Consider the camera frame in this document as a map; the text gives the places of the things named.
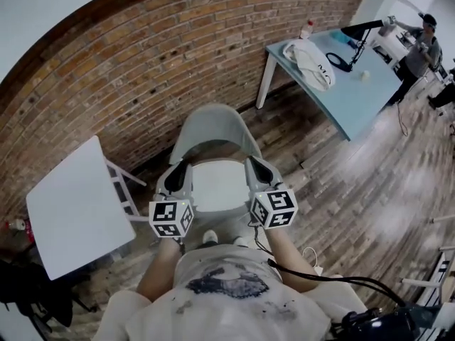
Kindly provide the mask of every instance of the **wooden floor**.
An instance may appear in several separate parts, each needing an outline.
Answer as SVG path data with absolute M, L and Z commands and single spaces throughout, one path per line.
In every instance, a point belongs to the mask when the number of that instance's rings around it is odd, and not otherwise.
M 305 169 L 299 163 L 324 144 L 336 142 L 337 133 L 299 88 L 290 88 L 268 99 L 264 109 L 251 108 L 242 116 L 264 158 L 278 167 L 296 193 L 300 213 L 289 233 L 298 248 L 313 247 L 325 274 L 376 278 L 412 300 L 418 289 L 402 285 L 401 278 L 429 276 L 438 248 L 455 243 L 455 222 L 429 222 L 430 217 L 455 213 L 454 145 L 449 114 L 439 117 L 424 99 L 414 97 L 400 108 L 408 137 L 400 130 L 397 108 L 387 108 L 363 137 L 343 142 Z M 204 156 L 241 158 L 231 146 L 207 150 Z M 144 214 L 166 163 L 166 158 L 157 158 L 139 175 L 149 183 L 147 191 L 135 195 Z M 97 303 L 101 311 L 84 313 L 74 305 L 71 327 L 51 321 L 54 332 L 49 340 L 89 340 L 109 297 L 137 285 L 154 255 L 156 239 L 147 223 L 134 226 L 137 238 L 93 264 L 91 281 L 79 287 L 81 298 Z M 194 247 L 210 227 L 223 241 L 236 234 L 250 239 L 252 235 L 246 219 L 196 222 L 187 248 Z M 367 306 L 391 306 L 373 291 L 356 291 Z

